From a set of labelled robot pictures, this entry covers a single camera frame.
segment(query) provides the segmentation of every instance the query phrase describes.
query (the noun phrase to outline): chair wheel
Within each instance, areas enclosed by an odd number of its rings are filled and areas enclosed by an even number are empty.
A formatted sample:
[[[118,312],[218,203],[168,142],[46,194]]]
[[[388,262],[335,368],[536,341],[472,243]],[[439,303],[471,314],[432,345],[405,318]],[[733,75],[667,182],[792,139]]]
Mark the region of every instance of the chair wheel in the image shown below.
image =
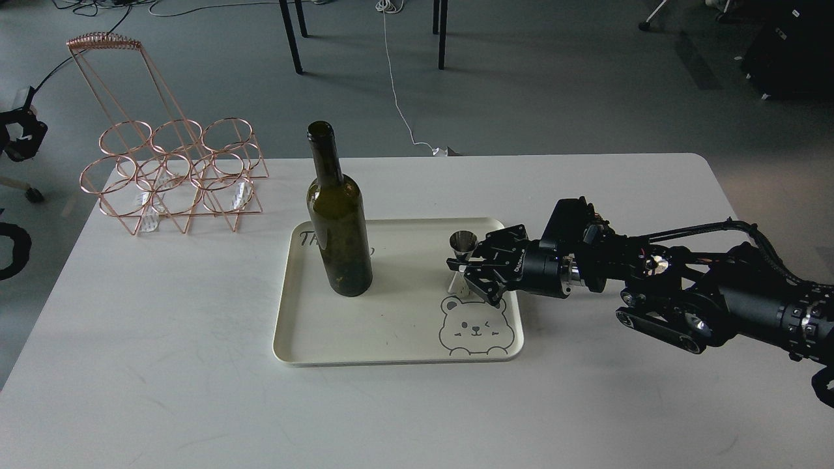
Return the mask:
[[[29,189],[26,189],[26,200],[32,202],[33,204],[39,204],[45,199],[43,198],[41,191],[35,189],[34,187],[30,187]]]

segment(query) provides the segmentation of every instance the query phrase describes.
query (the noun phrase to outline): white cable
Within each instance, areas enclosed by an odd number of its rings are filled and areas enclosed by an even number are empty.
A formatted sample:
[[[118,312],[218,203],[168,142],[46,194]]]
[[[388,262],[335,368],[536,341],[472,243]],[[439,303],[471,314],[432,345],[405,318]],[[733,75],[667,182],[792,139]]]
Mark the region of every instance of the white cable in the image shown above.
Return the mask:
[[[399,8],[394,4],[394,0],[379,0],[376,3],[376,11],[393,15],[403,11],[404,6],[405,0],[399,5]]]
[[[387,22],[385,21],[385,17],[389,14],[396,14],[396,13],[401,12],[402,9],[403,9],[403,6],[405,5],[405,0],[403,0],[403,2],[399,5],[399,9],[397,9],[393,5],[394,5],[394,3],[390,0],[379,0],[379,2],[376,4],[376,11],[378,11],[380,13],[383,13],[383,15],[382,15],[382,31],[383,31],[383,35],[385,37],[385,57],[388,59],[388,75],[391,77],[391,93],[394,94],[394,106],[397,108],[397,112],[399,113],[400,118],[403,119],[403,122],[405,123],[405,127],[409,130],[409,137],[411,138],[411,144],[415,145],[415,146],[416,145],[425,145],[425,146],[427,146],[431,149],[431,153],[433,155],[437,155],[437,154],[443,153],[444,151],[439,149],[439,148],[432,147],[430,144],[427,144],[426,142],[416,142],[416,141],[414,141],[414,131],[411,130],[411,126],[409,125],[409,121],[405,119],[405,116],[403,115],[402,109],[399,108],[399,101],[397,100],[397,90],[394,87],[394,70],[391,67],[391,54],[388,50],[388,25],[387,25]]]

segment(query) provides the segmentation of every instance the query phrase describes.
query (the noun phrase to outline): bottle neck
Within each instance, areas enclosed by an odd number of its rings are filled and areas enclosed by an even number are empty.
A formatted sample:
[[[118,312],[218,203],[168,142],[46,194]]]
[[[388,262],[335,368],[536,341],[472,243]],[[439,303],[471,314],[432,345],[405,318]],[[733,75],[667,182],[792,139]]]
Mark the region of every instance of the bottle neck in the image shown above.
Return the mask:
[[[324,121],[313,122],[307,131],[310,149],[313,151],[316,179],[319,187],[340,186],[344,183],[333,128]]]

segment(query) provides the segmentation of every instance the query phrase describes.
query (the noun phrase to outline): black equipment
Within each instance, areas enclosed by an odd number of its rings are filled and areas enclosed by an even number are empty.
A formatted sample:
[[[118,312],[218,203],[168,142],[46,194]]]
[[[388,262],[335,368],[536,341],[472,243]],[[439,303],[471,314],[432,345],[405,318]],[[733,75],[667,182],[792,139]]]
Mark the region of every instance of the black equipment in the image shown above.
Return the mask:
[[[834,3],[778,3],[741,62],[741,69],[770,96],[832,96]]]
[[[43,137],[47,134],[47,125],[39,121],[32,111],[34,96],[35,89],[29,87],[23,106],[0,113],[0,151],[15,162],[33,158],[41,148]],[[23,129],[23,134],[13,141],[6,129],[9,124],[18,124]]]
[[[692,252],[656,243],[720,230],[747,233],[726,253]],[[600,293],[607,279],[624,280],[617,319],[631,329],[700,354],[737,334],[787,350],[794,361],[826,366],[811,380],[834,407],[834,285],[792,274],[754,224],[728,219],[642,236],[617,234],[585,198],[562,199],[540,240],[524,225],[499,229],[479,242],[469,260],[446,260],[464,272],[470,291],[498,307],[508,290],[566,298],[581,285]],[[707,267],[706,272],[693,265]],[[682,287],[686,279],[693,284]]]

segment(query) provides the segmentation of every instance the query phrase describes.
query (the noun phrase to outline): bottle opening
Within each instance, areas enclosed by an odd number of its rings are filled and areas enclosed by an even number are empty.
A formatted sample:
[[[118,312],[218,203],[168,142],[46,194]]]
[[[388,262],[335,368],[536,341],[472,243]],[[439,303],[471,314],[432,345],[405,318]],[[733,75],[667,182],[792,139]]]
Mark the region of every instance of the bottle opening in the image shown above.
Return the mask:
[[[307,138],[312,141],[333,138],[333,127],[323,120],[317,120],[307,127]]]

